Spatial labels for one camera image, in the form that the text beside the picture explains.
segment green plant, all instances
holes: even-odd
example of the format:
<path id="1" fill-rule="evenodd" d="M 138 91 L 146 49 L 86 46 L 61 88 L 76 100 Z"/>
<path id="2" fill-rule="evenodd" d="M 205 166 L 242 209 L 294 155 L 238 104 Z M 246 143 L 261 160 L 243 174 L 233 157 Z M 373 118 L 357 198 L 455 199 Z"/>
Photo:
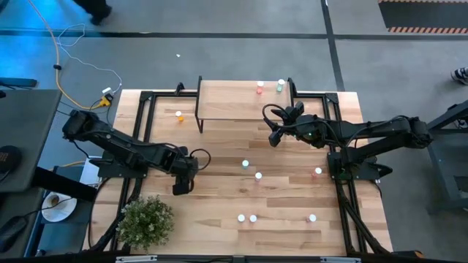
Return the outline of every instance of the green plant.
<path id="1" fill-rule="evenodd" d="M 150 245 L 165 245 L 174 230 L 173 212 L 159 196 L 138 198 L 122 208 L 124 220 L 118 223 L 118 239 L 148 252 Z"/>

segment yellow cable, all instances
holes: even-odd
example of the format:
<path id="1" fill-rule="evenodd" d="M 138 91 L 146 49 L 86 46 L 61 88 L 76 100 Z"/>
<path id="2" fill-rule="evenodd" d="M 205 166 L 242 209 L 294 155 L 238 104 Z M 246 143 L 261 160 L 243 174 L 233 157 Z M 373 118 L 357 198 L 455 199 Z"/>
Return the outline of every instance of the yellow cable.
<path id="1" fill-rule="evenodd" d="M 60 65 L 60 52 L 59 52 L 59 47 L 57 45 L 57 41 L 56 41 L 56 38 L 54 37 L 53 35 L 53 32 L 52 32 L 52 29 L 50 28 L 49 24 L 47 23 L 47 21 L 43 18 L 43 16 L 41 15 L 41 12 L 37 9 L 37 7 L 34 5 L 34 3 L 31 1 L 31 0 L 28 0 L 29 4 L 32 6 L 32 8 L 34 8 L 34 11 L 36 11 L 37 15 L 41 18 L 42 22 L 44 23 L 45 27 L 47 28 L 47 30 L 49 31 L 49 34 L 50 36 L 52 37 L 52 40 L 53 40 L 53 44 L 55 45 L 56 47 L 56 65 Z M 57 88 L 60 90 L 60 92 L 62 92 L 62 94 L 67 97 L 71 102 L 73 102 L 73 104 L 77 105 L 79 108 L 81 109 L 84 109 L 84 110 L 95 110 L 99 107 L 102 107 L 101 104 L 98 104 L 96 106 L 93 106 L 93 107 L 85 107 L 81 104 L 79 104 L 78 102 L 76 102 L 74 99 L 72 99 L 70 96 L 68 96 L 68 94 L 64 91 L 64 89 L 60 86 L 60 81 L 59 81 L 59 69 L 55 69 L 56 71 L 56 84 L 57 84 Z"/>
<path id="2" fill-rule="evenodd" d="M 69 164 L 61 165 L 60 167 L 71 167 L 71 166 L 84 164 L 84 163 L 85 163 L 85 161 L 75 161 L 75 162 L 72 162 L 72 163 L 69 163 Z"/>

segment robotic arm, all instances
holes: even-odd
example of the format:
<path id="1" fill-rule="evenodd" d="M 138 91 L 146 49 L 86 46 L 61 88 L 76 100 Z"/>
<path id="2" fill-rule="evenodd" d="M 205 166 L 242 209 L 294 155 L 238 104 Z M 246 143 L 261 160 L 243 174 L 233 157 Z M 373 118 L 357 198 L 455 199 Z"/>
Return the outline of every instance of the robotic arm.
<path id="1" fill-rule="evenodd" d="M 107 123 L 100 121 L 95 113 L 73 110 L 63 129 L 64 138 L 74 142 L 91 141 L 110 154 L 107 158 L 90 162 L 109 170 L 110 174 L 130 177 L 135 172 L 146 176 L 149 167 L 175 177 L 173 194 L 188 194 L 193 190 L 198 160 L 189 155 L 187 147 L 170 143 L 147 143 L 136 140 Z"/>
<path id="2" fill-rule="evenodd" d="M 376 164 L 376 155 L 397 148 L 425 148 L 431 141 L 426 123 L 419 118 L 396 116 L 389 121 L 349 123 L 347 121 L 332 121 L 316 115 L 302 115 L 304 105 L 298 102 L 294 107 L 271 110 L 283 120 L 279 125 L 269 120 L 265 115 L 266 107 L 277 107 L 267 104 L 263 108 L 264 121 L 271 128 L 268 138 L 270 145 L 276 147 L 284 134 L 292 135 L 316 148 L 325 145 L 340 147 L 339 153 L 328 155 L 328 166 L 332 176 L 337 179 L 375 180 L 392 172 L 390 167 Z M 360 148 L 350 147 L 353 140 L 383 137 Z"/>

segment shoe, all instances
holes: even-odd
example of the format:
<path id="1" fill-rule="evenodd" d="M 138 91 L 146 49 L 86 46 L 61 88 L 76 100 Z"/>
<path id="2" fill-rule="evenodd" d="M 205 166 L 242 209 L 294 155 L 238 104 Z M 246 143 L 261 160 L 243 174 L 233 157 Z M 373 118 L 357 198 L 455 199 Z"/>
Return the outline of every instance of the shoe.
<path id="1" fill-rule="evenodd" d="M 468 85 L 468 68 L 460 68 L 451 72 L 452 79 L 462 84 Z"/>
<path id="2" fill-rule="evenodd" d="M 105 12 L 101 15 L 93 15 L 93 17 L 90 19 L 91 23 L 95 26 L 99 26 L 101 22 L 107 18 L 110 13 L 112 12 L 112 7 L 107 6 L 105 9 Z"/>

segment concrete floor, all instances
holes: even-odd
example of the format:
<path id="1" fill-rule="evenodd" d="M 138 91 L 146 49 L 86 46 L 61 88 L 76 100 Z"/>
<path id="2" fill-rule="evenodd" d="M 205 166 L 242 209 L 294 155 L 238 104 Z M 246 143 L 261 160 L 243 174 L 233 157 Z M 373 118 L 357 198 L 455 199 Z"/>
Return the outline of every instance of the concrete floor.
<path id="1" fill-rule="evenodd" d="M 114 14 L 103 27 L 71 1 L 37 3 L 55 29 L 85 23 L 109 32 L 325 34 L 320 0 L 110 0 Z M 335 34 L 388 35 L 377 0 L 328 0 Z M 11 1 L 0 13 L 1 29 L 43 30 L 26 1 Z M 323 39 L 83 38 L 72 55 L 120 74 L 124 88 L 195 87 L 197 76 L 219 80 L 276 80 L 292 77 L 298 89 L 336 91 L 328 41 Z M 424 121 L 468 97 L 468 87 L 450 81 L 450 71 L 467 66 L 468 41 L 337 40 L 346 91 L 358 92 L 365 120 L 398 114 Z M 38 79 L 39 88 L 56 88 L 49 37 L 0 36 L 0 73 Z M 62 86 L 90 105 L 100 91 L 118 84 L 114 75 L 69 60 L 62 53 Z M 62 111 L 69 108 L 63 104 Z M 115 109 L 110 111 L 113 120 Z M 57 114 L 39 165 L 45 168 L 83 159 L 61 138 L 66 117 Z M 91 155 L 102 151 L 82 143 Z M 430 216 L 437 187 L 426 150 L 396 150 L 380 157 L 393 174 L 382 180 L 390 237 L 396 251 L 420 250 L 426 257 L 468 261 L 468 213 Z"/>

